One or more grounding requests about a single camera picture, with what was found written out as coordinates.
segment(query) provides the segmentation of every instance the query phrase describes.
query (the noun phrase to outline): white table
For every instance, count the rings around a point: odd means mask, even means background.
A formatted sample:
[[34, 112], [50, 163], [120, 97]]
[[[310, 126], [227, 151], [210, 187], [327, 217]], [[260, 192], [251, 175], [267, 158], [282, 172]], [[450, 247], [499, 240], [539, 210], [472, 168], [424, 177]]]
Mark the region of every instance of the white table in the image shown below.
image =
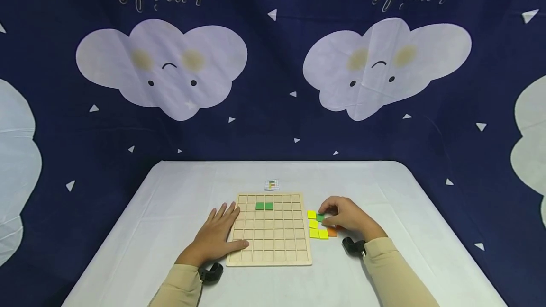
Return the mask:
[[[97, 251], [64, 307], [145, 307], [213, 207], [240, 192], [302, 192], [317, 210], [349, 196], [376, 219], [442, 307], [505, 307], [410, 171], [393, 161], [161, 162]], [[201, 307], [379, 307], [362, 260], [341, 240], [311, 240], [308, 267], [227, 268]]]

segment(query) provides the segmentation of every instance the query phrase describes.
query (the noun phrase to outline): wooden grid board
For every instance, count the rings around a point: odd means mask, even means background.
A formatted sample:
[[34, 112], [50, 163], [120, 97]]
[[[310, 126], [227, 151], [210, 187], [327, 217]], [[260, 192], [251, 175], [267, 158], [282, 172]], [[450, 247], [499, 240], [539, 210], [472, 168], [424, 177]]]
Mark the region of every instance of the wooden grid board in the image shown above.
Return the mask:
[[246, 239], [250, 245], [229, 254], [226, 266], [312, 264], [301, 193], [241, 193], [237, 206], [241, 212], [228, 241]]

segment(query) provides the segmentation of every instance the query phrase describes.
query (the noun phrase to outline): dark blue fabric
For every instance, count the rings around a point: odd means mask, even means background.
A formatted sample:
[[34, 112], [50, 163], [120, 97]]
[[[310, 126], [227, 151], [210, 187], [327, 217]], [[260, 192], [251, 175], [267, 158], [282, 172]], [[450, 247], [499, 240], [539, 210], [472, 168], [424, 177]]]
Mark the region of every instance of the dark blue fabric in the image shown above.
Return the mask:
[[[156, 11], [154, 0], [143, 0], [139, 13], [134, 0], [0, 0], [7, 31], [0, 34], [0, 78], [28, 100], [43, 159], [22, 212], [22, 244], [0, 267], [2, 306], [60, 306], [159, 160], [400, 161], [506, 303], [544, 305], [542, 197], [515, 175], [510, 152], [520, 139], [515, 100], [546, 74], [546, 20], [539, 14], [523, 24], [521, 13], [546, 0], [394, 0], [387, 12], [384, 0], [193, 1], [159, 0]], [[273, 9], [276, 22], [267, 16]], [[311, 46], [338, 30], [363, 34], [387, 17], [412, 29], [464, 27], [470, 56], [455, 73], [366, 120], [325, 109], [302, 74]], [[80, 74], [75, 51], [83, 37], [100, 28], [129, 34], [152, 18], [182, 32], [217, 25], [240, 35], [248, 61], [225, 101], [175, 121]], [[297, 98], [288, 95], [293, 91]], [[92, 105], [100, 111], [90, 114]], [[413, 116], [410, 123], [404, 114]], [[488, 126], [479, 132], [482, 121]]]

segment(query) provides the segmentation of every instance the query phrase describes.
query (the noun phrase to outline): hand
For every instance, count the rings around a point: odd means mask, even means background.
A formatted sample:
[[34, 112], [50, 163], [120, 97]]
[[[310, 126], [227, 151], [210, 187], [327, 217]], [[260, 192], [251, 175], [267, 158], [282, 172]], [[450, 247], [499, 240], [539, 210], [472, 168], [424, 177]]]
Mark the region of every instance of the hand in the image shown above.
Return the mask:
[[375, 238], [388, 237], [387, 233], [372, 217], [347, 197], [328, 197], [320, 206], [318, 213], [323, 214], [327, 211], [333, 216], [325, 218], [322, 225], [341, 225], [345, 229], [359, 231], [366, 242]]
[[235, 202], [231, 203], [227, 211], [226, 207], [227, 204], [223, 203], [218, 213], [216, 209], [212, 209], [193, 242], [180, 254], [175, 264], [201, 267], [207, 261], [216, 260], [232, 251], [248, 247], [248, 242], [245, 240], [226, 242], [229, 230], [240, 211], [238, 207], [235, 208]]

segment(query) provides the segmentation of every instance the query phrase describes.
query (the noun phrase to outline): right hand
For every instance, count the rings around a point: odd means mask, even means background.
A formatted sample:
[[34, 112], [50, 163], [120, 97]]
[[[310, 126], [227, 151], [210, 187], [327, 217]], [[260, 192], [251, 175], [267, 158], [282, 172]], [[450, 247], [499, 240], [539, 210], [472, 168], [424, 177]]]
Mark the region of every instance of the right hand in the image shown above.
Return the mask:
[[372, 217], [347, 197], [328, 197], [318, 210], [320, 214], [326, 212], [331, 213], [333, 216], [325, 218], [322, 225], [340, 225], [345, 229], [359, 231], [366, 242], [375, 238], [388, 237], [387, 233]]

